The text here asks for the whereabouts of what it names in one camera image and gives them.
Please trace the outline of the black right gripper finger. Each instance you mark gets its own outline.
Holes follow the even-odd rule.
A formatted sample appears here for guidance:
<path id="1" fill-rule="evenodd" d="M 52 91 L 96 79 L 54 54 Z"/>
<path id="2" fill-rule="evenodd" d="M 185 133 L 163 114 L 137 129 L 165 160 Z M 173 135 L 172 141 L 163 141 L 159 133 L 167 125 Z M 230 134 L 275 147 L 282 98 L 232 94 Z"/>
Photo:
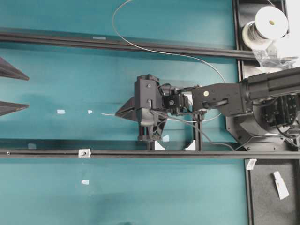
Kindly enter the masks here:
<path id="1" fill-rule="evenodd" d="M 28 81 L 30 79 L 22 71 L 18 70 L 14 66 L 12 66 L 10 63 L 8 63 L 3 58 L 0 58 L 0 76 L 7 77 L 7 78 L 13 78 L 13 79 L 19 79 L 19 80 L 25 80 L 25 81 Z"/>
<path id="2" fill-rule="evenodd" d="M 17 112 L 23 109 L 28 108 L 29 105 L 26 104 L 16 104 L 16 103 L 9 103 L 9 102 L 0 102 L 0 116 Z"/>

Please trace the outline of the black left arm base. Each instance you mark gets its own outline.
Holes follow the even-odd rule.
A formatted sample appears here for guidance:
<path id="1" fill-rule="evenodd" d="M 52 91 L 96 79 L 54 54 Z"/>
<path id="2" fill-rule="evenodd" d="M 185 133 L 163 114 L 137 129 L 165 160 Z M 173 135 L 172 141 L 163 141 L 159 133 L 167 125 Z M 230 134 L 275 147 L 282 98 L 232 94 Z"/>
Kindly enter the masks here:
<path id="1" fill-rule="evenodd" d="M 251 114 L 227 117 L 236 151 L 299 151 L 300 95 L 285 95 L 253 106 Z"/>

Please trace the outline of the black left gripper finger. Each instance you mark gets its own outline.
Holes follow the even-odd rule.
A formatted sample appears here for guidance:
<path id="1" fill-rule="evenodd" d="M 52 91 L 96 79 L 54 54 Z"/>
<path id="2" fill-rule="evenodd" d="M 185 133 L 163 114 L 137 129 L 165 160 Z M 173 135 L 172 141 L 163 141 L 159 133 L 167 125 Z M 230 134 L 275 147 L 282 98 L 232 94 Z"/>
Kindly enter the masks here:
<path id="1" fill-rule="evenodd" d="M 135 97 L 131 97 L 119 110 L 119 113 L 128 112 L 135 109 Z"/>
<path id="2" fill-rule="evenodd" d="M 136 113 L 134 109 L 128 109 L 124 111 L 118 110 L 115 115 L 126 120 L 136 121 Z"/>

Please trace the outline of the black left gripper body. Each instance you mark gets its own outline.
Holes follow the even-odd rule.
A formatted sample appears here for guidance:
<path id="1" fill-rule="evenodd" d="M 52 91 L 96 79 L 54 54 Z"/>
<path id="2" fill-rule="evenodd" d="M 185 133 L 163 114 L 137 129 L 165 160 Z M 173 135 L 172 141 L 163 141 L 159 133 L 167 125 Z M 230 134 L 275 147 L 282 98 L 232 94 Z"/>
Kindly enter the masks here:
<path id="1" fill-rule="evenodd" d="M 138 140 L 160 141 L 167 122 L 167 114 L 162 111 L 162 94 L 159 79 L 150 74 L 138 76 L 134 90 L 135 115 L 139 125 Z"/>

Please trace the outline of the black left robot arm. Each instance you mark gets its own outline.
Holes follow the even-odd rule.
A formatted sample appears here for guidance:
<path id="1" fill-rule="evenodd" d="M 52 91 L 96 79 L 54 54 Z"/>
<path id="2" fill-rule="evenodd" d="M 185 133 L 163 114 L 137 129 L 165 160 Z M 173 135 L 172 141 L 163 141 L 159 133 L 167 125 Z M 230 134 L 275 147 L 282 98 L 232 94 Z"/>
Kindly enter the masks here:
<path id="1" fill-rule="evenodd" d="M 197 115 L 217 109 L 225 117 L 253 118 L 243 129 L 266 131 L 295 124 L 300 111 L 300 70 L 291 68 L 253 75 L 239 83 L 176 87 L 160 84 L 152 75 L 139 76 L 134 95 L 116 112 L 116 116 L 138 122 L 146 129 L 141 141 L 158 141 L 167 114 Z"/>

